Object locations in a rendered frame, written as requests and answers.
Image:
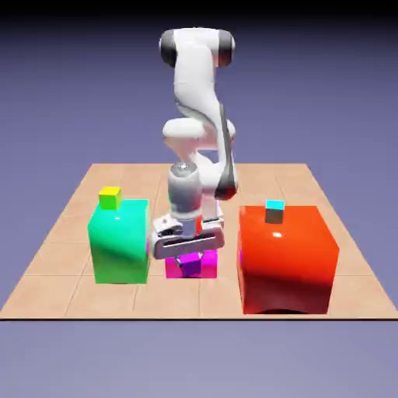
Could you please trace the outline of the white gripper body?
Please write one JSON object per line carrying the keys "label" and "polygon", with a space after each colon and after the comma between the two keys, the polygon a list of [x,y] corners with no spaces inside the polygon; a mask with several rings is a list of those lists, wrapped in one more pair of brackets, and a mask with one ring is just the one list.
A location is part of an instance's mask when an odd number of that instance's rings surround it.
{"label": "white gripper body", "polygon": [[156,232],[151,235],[152,255],[157,260],[169,257],[178,257],[189,253],[216,250],[224,246],[223,229],[215,225],[194,237],[187,238],[182,235],[158,236]]}

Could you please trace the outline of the small cyan cube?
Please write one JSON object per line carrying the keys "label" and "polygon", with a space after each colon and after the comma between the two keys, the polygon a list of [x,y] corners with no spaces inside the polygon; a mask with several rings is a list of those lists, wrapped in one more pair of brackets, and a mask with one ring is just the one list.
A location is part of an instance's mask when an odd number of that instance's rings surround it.
{"label": "small cyan cube", "polygon": [[285,212],[285,202],[283,200],[266,199],[265,222],[269,224],[281,224]]}

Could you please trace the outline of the large magenta box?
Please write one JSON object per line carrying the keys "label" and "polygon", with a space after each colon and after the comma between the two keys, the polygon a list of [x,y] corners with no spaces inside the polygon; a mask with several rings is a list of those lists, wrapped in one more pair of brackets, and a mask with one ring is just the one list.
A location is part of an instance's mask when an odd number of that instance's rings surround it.
{"label": "large magenta box", "polygon": [[[197,253],[189,253],[181,255],[182,261],[187,261],[192,258],[199,258]],[[204,251],[201,259],[201,274],[198,278],[216,278],[217,277],[217,263],[218,253],[217,250]],[[167,278],[183,278],[180,267],[177,265],[175,258],[170,257],[165,259],[165,269]]]}

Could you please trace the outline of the small yellow cube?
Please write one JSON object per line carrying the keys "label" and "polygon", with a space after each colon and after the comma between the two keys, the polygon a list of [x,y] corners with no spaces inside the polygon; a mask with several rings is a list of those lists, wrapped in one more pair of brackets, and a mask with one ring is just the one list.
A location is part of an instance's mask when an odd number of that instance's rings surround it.
{"label": "small yellow cube", "polygon": [[99,206],[103,210],[116,211],[121,202],[120,187],[103,187],[99,192]]}

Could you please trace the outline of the small purple cube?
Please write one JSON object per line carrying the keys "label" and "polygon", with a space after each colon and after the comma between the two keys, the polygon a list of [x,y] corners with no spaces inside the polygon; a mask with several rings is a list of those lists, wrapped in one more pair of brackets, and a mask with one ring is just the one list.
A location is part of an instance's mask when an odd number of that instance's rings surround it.
{"label": "small purple cube", "polygon": [[195,257],[181,261],[180,270],[183,278],[198,278],[201,274],[201,259]]}

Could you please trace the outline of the large green box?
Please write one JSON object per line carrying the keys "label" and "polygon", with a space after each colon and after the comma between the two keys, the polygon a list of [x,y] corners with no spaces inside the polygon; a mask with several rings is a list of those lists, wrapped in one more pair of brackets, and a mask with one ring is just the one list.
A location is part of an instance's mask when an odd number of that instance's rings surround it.
{"label": "large green box", "polygon": [[149,202],[123,199],[117,210],[97,206],[88,224],[98,284],[144,284],[149,263]]}

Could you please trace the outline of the large orange box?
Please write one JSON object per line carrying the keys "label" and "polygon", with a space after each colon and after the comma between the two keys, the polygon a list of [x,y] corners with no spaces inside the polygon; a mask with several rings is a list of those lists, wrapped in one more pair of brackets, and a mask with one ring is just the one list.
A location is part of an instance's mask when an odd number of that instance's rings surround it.
{"label": "large orange box", "polygon": [[237,246],[245,314],[327,312],[339,246],[316,206],[289,205],[280,224],[263,206],[242,206]]}

